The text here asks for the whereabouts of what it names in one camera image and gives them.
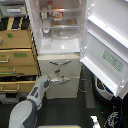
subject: white refrigerator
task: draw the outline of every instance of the white refrigerator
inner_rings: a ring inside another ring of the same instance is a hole
[[[80,62],[114,96],[128,92],[128,0],[25,0],[42,74],[61,68],[70,83],[48,98],[76,97]]]

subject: refrigerator door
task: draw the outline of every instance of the refrigerator door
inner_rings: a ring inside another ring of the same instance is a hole
[[[128,92],[128,2],[88,0],[80,61],[114,94]]]

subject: drawer handle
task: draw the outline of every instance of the drawer handle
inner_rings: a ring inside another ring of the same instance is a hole
[[[14,70],[14,72],[3,72],[3,73],[0,73],[0,75],[11,75],[15,73],[16,73],[16,70]]]
[[[18,85],[17,89],[16,90],[3,90],[3,86],[1,86],[1,92],[17,92],[20,90],[20,86]]]
[[[59,65],[59,66],[68,64],[68,63],[70,63],[70,62],[71,62],[71,60],[68,60],[68,61],[66,61],[66,62],[64,62],[64,63],[57,63],[57,62],[50,61],[51,64],[55,64],[55,65]]]
[[[0,63],[8,63],[8,62],[9,62],[9,59],[8,58],[5,61],[0,61]]]

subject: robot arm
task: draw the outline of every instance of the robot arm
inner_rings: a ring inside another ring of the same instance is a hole
[[[27,100],[17,104],[10,115],[9,128],[35,128],[36,110],[42,106],[44,92],[49,88],[48,76],[41,76],[32,91],[27,96]]]
[[[48,79],[48,76],[46,75],[41,76],[37,80],[32,91],[27,96],[28,100],[35,102],[37,110],[39,110],[42,106],[43,95],[44,92],[46,92],[46,90],[49,88],[49,82],[50,81]]]

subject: label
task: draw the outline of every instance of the label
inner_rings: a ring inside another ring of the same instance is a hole
[[[12,33],[7,33],[8,38],[13,38]]]
[[[20,13],[20,9],[7,9],[8,13]]]
[[[15,58],[23,58],[23,57],[27,57],[27,53],[13,53],[13,56]]]
[[[124,64],[122,64],[119,60],[113,57],[107,50],[104,51],[103,58],[114,67],[119,73],[122,72],[124,68]]]
[[[1,57],[6,57],[5,55],[0,55]]]
[[[13,69],[12,67],[9,67],[8,69]]]

